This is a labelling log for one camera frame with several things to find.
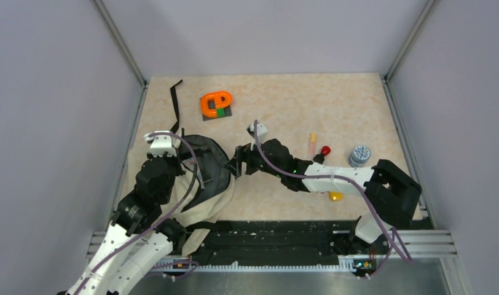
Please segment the beige canvas backpack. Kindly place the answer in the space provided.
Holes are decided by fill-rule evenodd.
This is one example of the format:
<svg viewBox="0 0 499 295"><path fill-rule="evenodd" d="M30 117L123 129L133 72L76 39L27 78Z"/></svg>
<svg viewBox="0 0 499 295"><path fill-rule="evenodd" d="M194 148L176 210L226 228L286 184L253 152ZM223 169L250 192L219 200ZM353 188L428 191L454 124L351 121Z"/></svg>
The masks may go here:
<svg viewBox="0 0 499 295"><path fill-rule="evenodd" d="M170 189L170 202L160 208L164 213L172 209L181 201L191 181L195 181L185 201L170 216L170 219L176 220L191 232L184 244L175 248L180 254L188 256L200 247L208 233L216 227L221 211L234 195L235 179L224 167L228 157L217 142L202 135L186 135L180 127L176 88L181 83L182 81L178 81L170 88L176 116L176 122L170 131L182 137L193 148L196 158L193 158L187 145L180 140L177 156L185 174L176 177L175 184Z"/></svg>

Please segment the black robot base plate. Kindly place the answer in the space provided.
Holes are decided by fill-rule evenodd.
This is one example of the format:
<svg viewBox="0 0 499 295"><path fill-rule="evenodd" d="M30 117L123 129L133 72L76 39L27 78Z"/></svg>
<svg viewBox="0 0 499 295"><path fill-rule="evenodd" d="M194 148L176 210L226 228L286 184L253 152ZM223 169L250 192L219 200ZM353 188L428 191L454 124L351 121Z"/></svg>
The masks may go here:
<svg viewBox="0 0 499 295"><path fill-rule="evenodd" d="M336 266L344 255L386 254L384 236L372 245L354 236L354 221L218 221L187 227L206 229L199 248L187 255L200 266Z"/></svg>

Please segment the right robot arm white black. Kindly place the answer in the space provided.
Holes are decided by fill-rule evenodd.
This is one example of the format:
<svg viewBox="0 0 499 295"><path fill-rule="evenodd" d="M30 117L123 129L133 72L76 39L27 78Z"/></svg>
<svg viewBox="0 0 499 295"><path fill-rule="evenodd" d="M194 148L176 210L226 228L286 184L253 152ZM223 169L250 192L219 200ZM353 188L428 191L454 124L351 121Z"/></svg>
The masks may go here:
<svg viewBox="0 0 499 295"><path fill-rule="evenodd" d="M363 198L369 213L360 217L349 244L366 253L391 229L411 225L422 187L392 161L380 159L372 167L332 167L294 157L277 139L237 146L225 168L236 178L257 171L278 177L294 192L340 192Z"/></svg>

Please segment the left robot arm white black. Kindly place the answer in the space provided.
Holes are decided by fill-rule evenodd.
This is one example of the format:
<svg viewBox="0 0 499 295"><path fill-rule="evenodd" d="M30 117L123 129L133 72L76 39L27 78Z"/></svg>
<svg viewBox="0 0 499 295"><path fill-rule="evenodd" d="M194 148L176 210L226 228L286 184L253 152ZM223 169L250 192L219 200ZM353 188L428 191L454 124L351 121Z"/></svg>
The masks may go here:
<svg viewBox="0 0 499 295"><path fill-rule="evenodd" d="M185 249L183 234L164 234L154 224L164 218L161 206L184 174L179 157L151 157L142 164L133 190L118 203L101 244L65 294L129 294L159 259Z"/></svg>

